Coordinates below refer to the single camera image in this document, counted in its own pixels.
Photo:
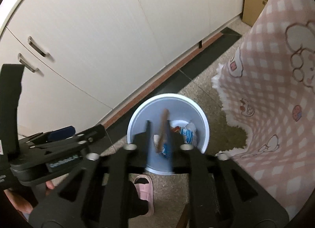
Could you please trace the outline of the person's left hand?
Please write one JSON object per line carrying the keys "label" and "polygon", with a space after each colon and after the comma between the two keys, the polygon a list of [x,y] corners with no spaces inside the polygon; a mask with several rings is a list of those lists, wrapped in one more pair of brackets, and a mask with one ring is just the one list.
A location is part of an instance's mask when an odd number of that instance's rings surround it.
{"label": "person's left hand", "polygon": [[[45,183],[45,196],[48,196],[52,190],[55,189],[53,182],[46,181]],[[33,210],[33,206],[22,196],[16,194],[11,189],[4,190],[5,195],[8,200],[14,206],[14,208],[18,211],[18,213],[28,221],[28,217]]]}

